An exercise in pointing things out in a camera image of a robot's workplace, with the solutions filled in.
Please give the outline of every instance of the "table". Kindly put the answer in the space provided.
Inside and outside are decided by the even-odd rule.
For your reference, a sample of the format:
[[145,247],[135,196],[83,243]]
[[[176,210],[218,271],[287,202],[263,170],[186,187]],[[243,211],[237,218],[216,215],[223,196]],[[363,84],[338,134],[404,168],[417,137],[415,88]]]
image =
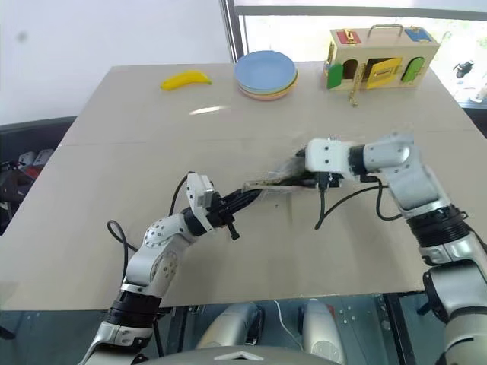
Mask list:
[[[324,89],[321,62],[298,68],[292,93],[268,103],[238,92],[231,64],[113,68],[0,241],[0,308],[106,309],[123,263],[109,219],[139,246],[188,170],[226,194],[314,137],[368,143],[413,132],[455,204],[487,234],[487,144],[432,71],[417,89],[361,92],[352,108],[346,93]],[[187,69],[207,72],[213,85],[159,89]],[[192,113],[213,106],[220,110]],[[329,191],[328,206],[362,187]],[[384,200],[384,213],[396,213]],[[317,192],[266,195],[236,214],[238,241],[219,230],[187,250],[162,305],[421,290],[426,267],[417,242],[404,221],[376,218],[374,201],[373,192],[353,198],[315,231]],[[177,208],[186,206],[182,195]]]

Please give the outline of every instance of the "white wall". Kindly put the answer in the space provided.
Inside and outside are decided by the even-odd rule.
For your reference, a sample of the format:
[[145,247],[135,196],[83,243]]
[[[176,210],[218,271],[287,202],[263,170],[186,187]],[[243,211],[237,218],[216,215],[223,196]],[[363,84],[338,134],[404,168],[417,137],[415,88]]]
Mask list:
[[0,124],[78,115],[113,65],[229,62],[218,0],[2,0]]

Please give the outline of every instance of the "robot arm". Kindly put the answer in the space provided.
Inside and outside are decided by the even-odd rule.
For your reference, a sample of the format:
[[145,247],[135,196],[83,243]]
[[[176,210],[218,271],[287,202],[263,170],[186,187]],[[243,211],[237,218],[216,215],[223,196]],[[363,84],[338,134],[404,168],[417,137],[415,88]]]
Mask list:
[[487,358],[487,254],[466,215],[455,207],[412,136],[392,134],[366,145],[314,139],[306,168],[357,180],[382,173],[427,265],[426,294],[447,323],[445,363],[481,363]]
[[190,207],[155,221],[145,231],[140,249],[129,260],[119,295],[80,365],[97,363],[97,352],[106,349],[135,359],[151,339],[152,323],[186,248],[197,237],[223,226],[237,239],[233,214],[253,202],[259,193],[237,190],[221,197],[207,176],[188,174],[186,195]]

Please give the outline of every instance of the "banana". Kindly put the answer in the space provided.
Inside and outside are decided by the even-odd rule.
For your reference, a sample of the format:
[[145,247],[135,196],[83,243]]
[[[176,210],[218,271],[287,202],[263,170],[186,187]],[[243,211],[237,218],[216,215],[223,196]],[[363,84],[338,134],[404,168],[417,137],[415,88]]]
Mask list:
[[212,84],[212,80],[207,74],[201,71],[185,71],[180,74],[171,76],[167,80],[161,83],[161,89],[163,90],[174,90],[178,87],[192,84],[193,82],[205,83],[208,85]]

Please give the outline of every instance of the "plate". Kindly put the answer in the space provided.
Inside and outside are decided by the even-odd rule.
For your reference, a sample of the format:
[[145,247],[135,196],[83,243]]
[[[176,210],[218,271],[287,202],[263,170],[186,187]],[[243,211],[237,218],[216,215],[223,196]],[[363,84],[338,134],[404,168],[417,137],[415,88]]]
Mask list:
[[293,89],[293,87],[296,85],[296,81],[298,78],[294,80],[292,84],[290,84],[287,88],[284,90],[279,91],[278,93],[275,94],[268,94],[268,95],[259,95],[259,94],[252,94],[249,93],[248,91],[244,90],[242,87],[239,87],[239,90],[242,94],[244,94],[246,97],[249,97],[254,100],[260,100],[260,101],[273,101],[282,98],[283,96],[287,95],[289,91]]
[[247,90],[271,94],[292,83],[296,78],[296,66],[280,52],[252,52],[238,60],[235,78]]
[[291,83],[289,85],[286,85],[285,87],[280,87],[278,89],[274,89],[274,90],[257,90],[257,89],[251,89],[249,87],[245,87],[242,84],[239,84],[239,86],[242,89],[244,89],[245,91],[247,91],[247,92],[249,92],[251,94],[255,94],[255,95],[271,95],[271,94],[280,93],[281,91],[287,89],[288,87],[290,87],[291,85],[293,85],[293,83],[296,82],[297,79],[298,79],[298,70],[296,70],[294,79],[291,81]]

